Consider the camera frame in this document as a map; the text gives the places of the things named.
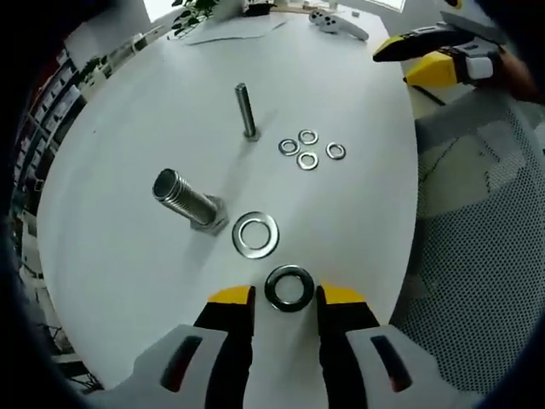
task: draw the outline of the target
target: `large bolt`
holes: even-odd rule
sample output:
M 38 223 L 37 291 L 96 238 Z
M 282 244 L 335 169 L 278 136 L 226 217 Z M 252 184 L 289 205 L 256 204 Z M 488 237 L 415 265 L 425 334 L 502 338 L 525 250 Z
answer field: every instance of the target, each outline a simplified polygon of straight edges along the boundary
M 257 141 L 259 139 L 259 130 L 255 127 L 254 115 L 248 97 L 248 89 L 246 84 L 241 83 L 235 87 L 240 113 L 244 122 L 244 136 L 248 141 Z
M 175 170 L 165 169 L 159 173 L 153 184 L 153 197 L 189 219 L 195 230 L 216 235 L 228 222 L 221 199 L 195 192 Z

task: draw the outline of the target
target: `person's hand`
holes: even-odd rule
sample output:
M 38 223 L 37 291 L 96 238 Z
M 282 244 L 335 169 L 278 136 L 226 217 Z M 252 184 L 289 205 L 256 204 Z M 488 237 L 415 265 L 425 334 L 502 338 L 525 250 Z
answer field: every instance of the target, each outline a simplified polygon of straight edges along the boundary
M 476 85 L 483 88 L 505 89 L 513 98 L 521 101 L 545 103 L 532 78 L 526 64 L 516 56 L 502 49 L 502 68 L 492 78 L 478 81 Z

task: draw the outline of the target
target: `washer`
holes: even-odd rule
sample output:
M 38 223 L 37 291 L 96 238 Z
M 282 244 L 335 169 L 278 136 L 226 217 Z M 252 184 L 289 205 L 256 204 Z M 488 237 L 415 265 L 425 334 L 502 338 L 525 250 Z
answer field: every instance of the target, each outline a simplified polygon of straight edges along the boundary
M 259 248 L 253 248 L 244 243 L 242 232 L 251 223 L 260 223 L 265 225 L 269 232 L 268 241 Z M 232 242 L 237 251 L 244 257 L 255 260 L 271 254 L 276 248 L 280 239 L 280 232 L 274 219 L 260 211 L 251 211 L 241 216 L 232 227 Z
M 304 158 L 312 158 L 313 162 L 311 164 L 305 164 L 303 162 Z M 299 155 L 297 155 L 297 164 L 303 170 L 316 169 L 318 166 L 318 155 L 314 152 L 301 152 Z
M 288 149 L 288 146 L 293 145 L 295 148 L 292 150 Z M 278 144 L 278 150 L 285 156 L 293 156 L 299 153 L 301 150 L 301 145 L 295 139 L 283 139 Z
M 339 153 L 333 153 L 332 149 L 337 148 L 339 149 Z M 327 153 L 327 156 L 332 158 L 333 160 L 341 160 L 345 156 L 347 156 L 347 150 L 344 148 L 343 145 L 336 142 L 331 142 L 327 144 L 327 147 L 325 147 L 325 153 Z
M 310 135 L 312 139 L 305 139 L 306 135 Z M 318 142 L 318 134 L 314 130 L 302 130 L 299 132 L 297 139 L 299 139 L 299 142 L 303 145 L 314 145 Z
M 297 301 L 281 300 L 276 293 L 276 284 L 287 276 L 297 277 L 303 284 L 303 294 Z M 296 265 L 285 265 L 275 268 L 265 281 L 265 298 L 276 309 L 284 313 L 294 313 L 304 309 L 314 298 L 314 281 L 304 268 Z

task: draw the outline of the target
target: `paper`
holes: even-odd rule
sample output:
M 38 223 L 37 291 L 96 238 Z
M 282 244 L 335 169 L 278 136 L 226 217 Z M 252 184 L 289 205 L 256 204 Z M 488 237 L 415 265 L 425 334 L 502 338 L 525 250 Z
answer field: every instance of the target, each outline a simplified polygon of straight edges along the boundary
M 285 24 L 288 17 L 282 14 L 269 14 L 259 17 L 238 17 L 217 25 L 202 25 L 186 37 L 188 45 L 230 38 L 263 37 L 277 27 Z

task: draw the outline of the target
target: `threaded bolt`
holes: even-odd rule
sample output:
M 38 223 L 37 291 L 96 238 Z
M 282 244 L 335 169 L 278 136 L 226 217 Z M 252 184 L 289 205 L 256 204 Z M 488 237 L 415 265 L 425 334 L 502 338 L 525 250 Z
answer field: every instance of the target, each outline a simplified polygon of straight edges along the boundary
M 217 206 L 195 192 L 175 170 L 165 169 L 153 184 L 153 197 L 162 205 L 201 226 L 208 226 L 217 215 Z

